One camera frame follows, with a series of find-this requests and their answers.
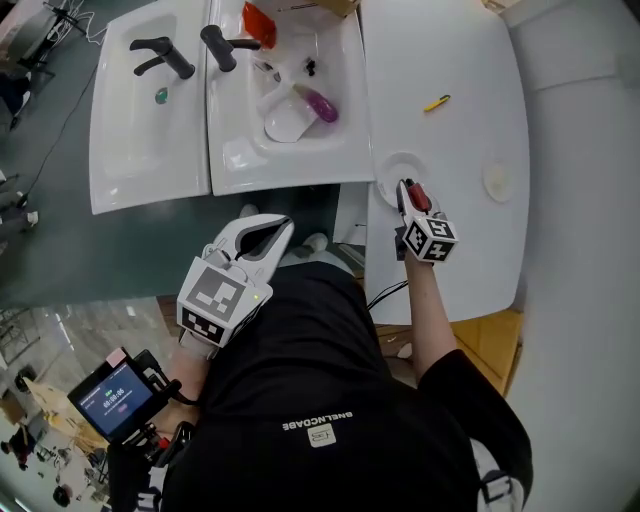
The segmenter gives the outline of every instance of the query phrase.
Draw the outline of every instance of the purple brush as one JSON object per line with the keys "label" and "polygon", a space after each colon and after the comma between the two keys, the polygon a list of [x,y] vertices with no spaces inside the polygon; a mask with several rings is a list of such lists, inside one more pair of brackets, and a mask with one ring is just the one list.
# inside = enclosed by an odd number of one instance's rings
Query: purple brush
{"label": "purple brush", "polygon": [[293,90],[309,104],[320,119],[327,123],[335,123],[338,120],[338,110],[336,107],[318,91],[301,84],[294,84]]}

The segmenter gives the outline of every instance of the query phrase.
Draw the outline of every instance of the fiducial marker cube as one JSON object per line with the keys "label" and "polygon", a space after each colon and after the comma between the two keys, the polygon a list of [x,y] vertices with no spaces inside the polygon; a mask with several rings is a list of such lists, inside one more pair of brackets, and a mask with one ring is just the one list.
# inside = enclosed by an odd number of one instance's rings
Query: fiducial marker cube
{"label": "fiducial marker cube", "polygon": [[434,217],[414,217],[405,231],[404,243],[419,261],[447,261],[458,237],[453,223]]}
{"label": "fiducial marker cube", "polygon": [[177,323],[198,338],[224,347],[258,314],[273,290],[258,289],[195,258],[177,300]]}

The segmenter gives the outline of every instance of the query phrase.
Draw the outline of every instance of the drain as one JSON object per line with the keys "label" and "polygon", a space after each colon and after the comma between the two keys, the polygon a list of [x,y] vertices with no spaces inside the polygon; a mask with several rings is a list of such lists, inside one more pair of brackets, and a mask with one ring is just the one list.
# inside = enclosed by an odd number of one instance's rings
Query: drain
{"label": "drain", "polygon": [[158,89],[156,93],[156,103],[158,105],[164,105],[169,100],[169,89],[162,87]]}

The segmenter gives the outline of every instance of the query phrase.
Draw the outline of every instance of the screen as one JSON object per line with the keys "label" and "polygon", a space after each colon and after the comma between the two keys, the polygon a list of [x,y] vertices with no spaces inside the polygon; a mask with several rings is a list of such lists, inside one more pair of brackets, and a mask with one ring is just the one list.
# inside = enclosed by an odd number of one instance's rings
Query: screen
{"label": "screen", "polygon": [[80,401],[80,407],[109,435],[151,398],[151,391],[123,364]]}

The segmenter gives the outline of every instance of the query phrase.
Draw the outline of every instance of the faucet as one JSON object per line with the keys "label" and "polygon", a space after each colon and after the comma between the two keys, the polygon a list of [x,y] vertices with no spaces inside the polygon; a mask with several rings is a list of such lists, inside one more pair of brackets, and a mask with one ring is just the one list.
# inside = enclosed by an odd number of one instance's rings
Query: faucet
{"label": "faucet", "polygon": [[207,45],[211,54],[218,61],[220,71],[228,73],[236,68],[236,59],[233,58],[231,52],[235,48],[244,48],[245,50],[259,50],[262,46],[260,41],[255,39],[225,39],[222,30],[218,25],[209,25],[204,27],[200,32],[200,39]]}
{"label": "faucet", "polygon": [[196,71],[195,66],[190,64],[189,61],[187,61],[187,59],[185,59],[184,56],[176,50],[171,39],[168,37],[136,39],[135,41],[132,41],[131,46],[129,46],[129,50],[153,50],[158,55],[134,69],[133,73],[136,76],[144,75],[152,67],[162,64],[163,62],[169,64],[171,69],[178,73],[178,76],[183,80],[191,78]]}

